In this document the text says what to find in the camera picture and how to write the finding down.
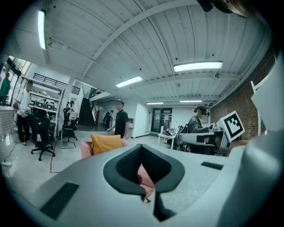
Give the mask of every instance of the rectangular light fixture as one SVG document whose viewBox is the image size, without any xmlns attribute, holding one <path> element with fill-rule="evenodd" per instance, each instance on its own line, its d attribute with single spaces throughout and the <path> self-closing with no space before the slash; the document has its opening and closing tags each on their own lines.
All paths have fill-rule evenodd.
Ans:
<svg viewBox="0 0 284 227">
<path fill-rule="evenodd" d="M 202 100 L 181 100 L 180 102 L 202 102 Z"/>
<path fill-rule="evenodd" d="M 222 66 L 223 66 L 222 61 L 192 62 L 187 64 L 174 65 L 174 71 L 180 72 L 180 71 L 195 70 L 195 69 L 221 69 Z"/>
<path fill-rule="evenodd" d="M 159 105 L 159 104 L 164 104 L 163 102 L 148 102 L 146 103 L 147 105 Z"/>
<path fill-rule="evenodd" d="M 40 47 L 45 50 L 45 33 L 44 33 L 45 13 L 41 10 L 39 11 L 37 17 L 37 26 L 38 26 Z"/>
<path fill-rule="evenodd" d="M 123 86 L 126 86 L 126 85 L 128 85 L 128 84 L 132 84 L 132 83 L 138 82 L 138 81 L 140 81 L 140 80 L 142 80 L 142 78 L 141 78 L 140 76 L 137 76 L 137 77 L 134 77 L 134 78 L 132 78 L 132 79 L 130 79 L 130 80 L 126 80 L 126 81 L 124 81 L 124 82 L 122 82 L 122 83 L 119 83 L 119 84 L 117 84 L 116 86 L 117 86 L 117 87 L 123 87 Z"/>
</svg>

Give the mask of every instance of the orange pillow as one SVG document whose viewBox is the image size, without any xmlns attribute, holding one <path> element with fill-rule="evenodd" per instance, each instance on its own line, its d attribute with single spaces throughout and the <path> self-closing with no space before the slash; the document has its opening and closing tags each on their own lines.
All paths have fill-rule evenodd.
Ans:
<svg viewBox="0 0 284 227">
<path fill-rule="evenodd" d="M 122 147 L 120 135 L 116 136 L 91 135 L 91 139 L 93 142 L 94 155 L 112 151 L 114 149 Z"/>
</svg>

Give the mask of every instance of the brick wall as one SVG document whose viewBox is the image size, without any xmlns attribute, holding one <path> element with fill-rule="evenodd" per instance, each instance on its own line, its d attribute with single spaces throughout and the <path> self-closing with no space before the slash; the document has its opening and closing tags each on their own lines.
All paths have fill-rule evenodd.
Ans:
<svg viewBox="0 0 284 227">
<path fill-rule="evenodd" d="M 225 100 L 211 109 L 211 122 L 217 122 L 221 117 L 235 110 L 245 128 L 245 133 L 242 134 L 242 140 L 249 140 L 257 136 L 257 109 L 251 100 L 253 90 L 250 82 L 253 80 L 254 85 L 258 84 L 264 77 L 267 76 L 273 64 L 274 48 L 271 46 L 261 62 L 243 82 L 243 84 Z M 264 131 L 265 127 L 262 124 L 261 132 Z"/>
</svg>

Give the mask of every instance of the person in green clothing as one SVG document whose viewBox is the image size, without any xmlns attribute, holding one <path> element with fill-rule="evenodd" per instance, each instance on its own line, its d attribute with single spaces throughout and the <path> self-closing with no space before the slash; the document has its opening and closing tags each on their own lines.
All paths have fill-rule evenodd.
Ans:
<svg viewBox="0 0 284 227">
<path fill-rule="evenodd" d="M 5 79 L 2 82 L 1 90 L 0 90 L 0 105 L 5 106 L 6 98 L 10 90 L 10 83 L 9 80 L 10 74 L 6 73 Z"/>
</svg>

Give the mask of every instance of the pink armchair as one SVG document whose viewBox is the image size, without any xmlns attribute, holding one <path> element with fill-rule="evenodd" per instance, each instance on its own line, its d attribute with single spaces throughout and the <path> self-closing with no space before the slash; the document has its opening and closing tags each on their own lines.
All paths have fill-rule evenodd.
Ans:
<svg viewBox="0 0 284 227">
<path fill-rule="evenodd" d="M 121 139 L 121 140 L 122 140 L 123 147 L 126 147 L 128 145 L 127 141 L 125 139 Z M 82 154 L 82 159 L 93 156 L 92 141 L 82 141 L 81 142 L 81 154 Z M 142 165 L 140 166 L 138 170 L 137 178 L 138 178 L 139 185 L 142 188 L 144 188 L 146 192 L 146 196 L 144 200 L 147 199 L 147 201 L 150 202 L 150 200 L 148 200 L 148 197 L 153 193 L 155 189 L 155 185 L 153 181 L 150 179 L 149 175 L 147 174 L 146 170 L 144 169 Z"/>
</svg>

